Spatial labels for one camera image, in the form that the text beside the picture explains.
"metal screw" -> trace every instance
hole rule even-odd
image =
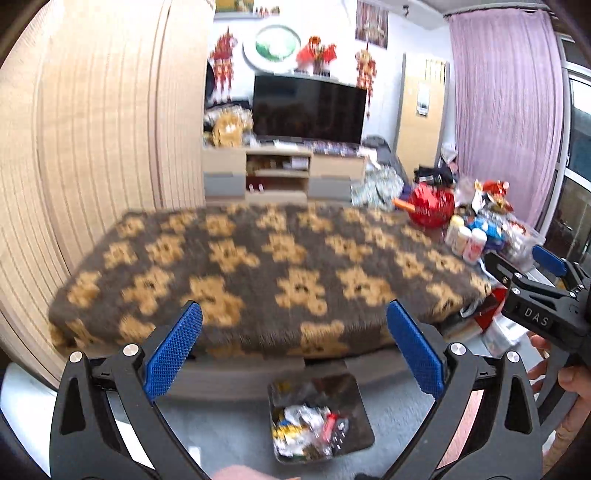
[[[519,362],[519,360],[521,360],[521,358],[519,357],[519,354],[517,352],[511,350],[510,352],[507,352],[507,360],[509,360],[509,362],[513,362],[514,364],[516,364],[517,362]]]
[[[455,353],[456,355],[464,355],[464,353],[466,353],[466,347],[463,346],[461,343],[453,343],[450,347],[450,350],[452,351],[452,353]]]
[[[70,362],[75,364],[80,360],[82,360],[82,352],[72,352],[72,354],[70,355]]]
[[[139,347],[135,343],[130,343],[129,345],[125,345],[123,347],[123,354],[125,356],[134,356],[138,352]]]

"bed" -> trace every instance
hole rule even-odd
[[[56,348],[141,342],[194,300],[193,353],[342,358],[393,343],[385,309],[440,323],[489,283],[406,214],[309,204],[128,212],[57,292]]]

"shelf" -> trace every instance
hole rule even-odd
[[[279,14],[258,15],[254,12],[216,12],[214,20],[264,20],[270,17],[278,17]]]
[[[277,148],[272,145],[261,147],[244,147],[247,155],[277,155],[281,157],[311,157],[312,150],[306,147]]]
[[[310,172],[307,170],[288,170],[286,168],[261,168],[254,172],[255,177],[288,177],[292,179],[307,179]]]
[[[264,192],[247,192],[247,203],[307,203],[305,192],[297,190],[266,190]]]
[[[249,193],[249,185],[252,185],[256,191],[258,186],[262,185],[263,191],[281,190],[282,192],[306,192],[308,190],[308,178],[302,177],[246,177],[246,192]]]

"human hand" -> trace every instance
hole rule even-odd
[[[541,353],[550,353],[550,343],[540,335],[528,334],[532,346]],[[528,372],[530,380],[536,380],[545,375],[548,360],[544,359]],[[534,393],[539,393],[544,380],[538,380],[532,385]],[[560,427],[556,430],[556,438],[550,450],[544,455],[544,473],[546,473],[558,461],[560,456],[569,447],[570,442],[577,436],[584,425],[589,413],[591,413],[591,370],[583,365],[578,367],[563,368],[558,372],[558,383],[567,392],[575,392],[579,395],[577,401],[564,418]]]
[[[265,475],[264,473],[255,472],[248,467],[234,465],[224,468],[213,476],[212,480],[277,480],[276,478]],[[292,478],[290,480],[300,480],[299,478]]]

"pink curtain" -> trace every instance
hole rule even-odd
[[[494,9],[450,18],[460,173],[506,180],[516,216],[535,225],[551,187],[563,81],[550,17]]]

